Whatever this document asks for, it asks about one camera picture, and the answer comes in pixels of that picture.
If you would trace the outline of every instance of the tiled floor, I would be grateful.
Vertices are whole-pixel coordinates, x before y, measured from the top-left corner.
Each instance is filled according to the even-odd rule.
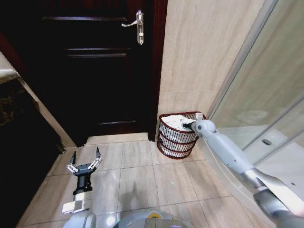
[[[102,164],[92,174],[93,212],[98,228],[111,228],[131,210],[154,208],[197,228],[267,228],[223,187],[194,148],[183,160],[162,155],[149,141],[98,145]],[[77,150],[76,164],[94,159],[97,145]],[[61,228],[69,215],[62,205],[73,199],[76,177],[66,171],[73,151],[61,155],[50,170],[19,227]]]

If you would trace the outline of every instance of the shower enclosure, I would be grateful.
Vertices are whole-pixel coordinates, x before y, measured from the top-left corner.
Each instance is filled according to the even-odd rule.
[[[208,115],[257,168],[302,199],[303,12],[303,0],[265,1]]]

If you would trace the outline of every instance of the floor tile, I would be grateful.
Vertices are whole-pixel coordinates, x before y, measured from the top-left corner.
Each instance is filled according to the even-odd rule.
[[[163,155],[156,146],[155,142],[150,142],[153,165],[179,163],[182,159],[172,159]]]
[[[271,228],[272,227],[271,225],[268,225],[267,223],[265,223],[264,221],[259,219],[254,213],[252,213],[247,208],[243,207],[243,209],[245,210],[246,214],[248,215],[250,221],[253,223],[255,228]]]
[[[76,184],[77,178],[73,175],[49,177],[24,225],[69,219],[70,215],[62,214],[61,210],[64,203],[73,200]]]
[[[56,158],[54,164],[52,165],[52,168],[48,171],[47,176],[51,176],[54,172],[54,170],[56,169],[56,167],[58,166],[60,160],[62,158],[62,155],[58,155],[58,157]]]
[[[97,171],[120,169],[122,164],[123,143],[98,145],[102,162]]]
[[[24,226],[23,228],[62,228],[66,222],[67,220],[47,222],[47,223]]]
[[[96,216],[96,228],[113,228],[115,225],[116,213]]]
[[[199,200],[230,196],[207,161],[185,162]]]
[[[187,221],[197,228],[208,227],[207,221],[198,201],[161,206],[161,210],[172,214],[181,220]]]
[[[114,134],[91,136],[87,139],[86,145],[105,144],[105,143],[124,143],[148,140],[148,133]]]
[[[75,149],[67,149],[67,151],[60,155],[61,159],[55,168],[54,172],[52,175],[62,175],[62,174],[71,174],[67,170],[67,165],[70,163],[71,156],[73,155]],[[81,164],[87,164],[91,163],[92,157],[96,157],[96,146],[83,146],[80,147],[76,150],[76,164],[81,165]]]
[[[97,215],[116,212],[120,170],[105,170],[91,175],[93,212]]]
[[[184,163],[155,165],[160,206],[198,200]]]
[[[196,160],[205,160],[203,152],[201,150],[199,150],[197,145],[193,147],[191,154],[188,157],[184,158],[183,161],[189,162],[189,161],[196,161]]]
[[[18,223],[18,226],[22,226],[25,224],[27,218],[29,217],[29,215],[33,212],[33,208],[36,204],[36,201],[37,199],[40,197],[43,189],[46,187],[47,183],[48,183],[48,180],[49,180],[50,177],[46,177],[44,179],[44,181],[42,182],[42,184],[40,185],[39,189],[37,190],[36,194],[34,195],[31,203],[29,204],[28,208],[26,209],[26,211],[23,213],[19,223]]]
[[[200,201],[209,228],[253,228],[248,216],[234,197]]]
[[[122,168],[152,165],[149,141],[123,144]]]
[[[122,169],[118,211],[157,207],[153,166]]]

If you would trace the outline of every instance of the glass shower door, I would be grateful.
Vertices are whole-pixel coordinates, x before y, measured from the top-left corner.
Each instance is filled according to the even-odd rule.
[[[302,0],[277,2],[210,117],[255,166],[273,170],[296,192],[304,192],[304,178],[296,179],[298,183],[291,178],[304,173],[303,12]],[[293,170],[289,178],[279,165],[269,163],[273,159]]]

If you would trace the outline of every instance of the beige wall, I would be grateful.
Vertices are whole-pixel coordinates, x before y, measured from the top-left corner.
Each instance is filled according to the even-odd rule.
[[[264,0],[168,0],[158,114],[206,114]]]

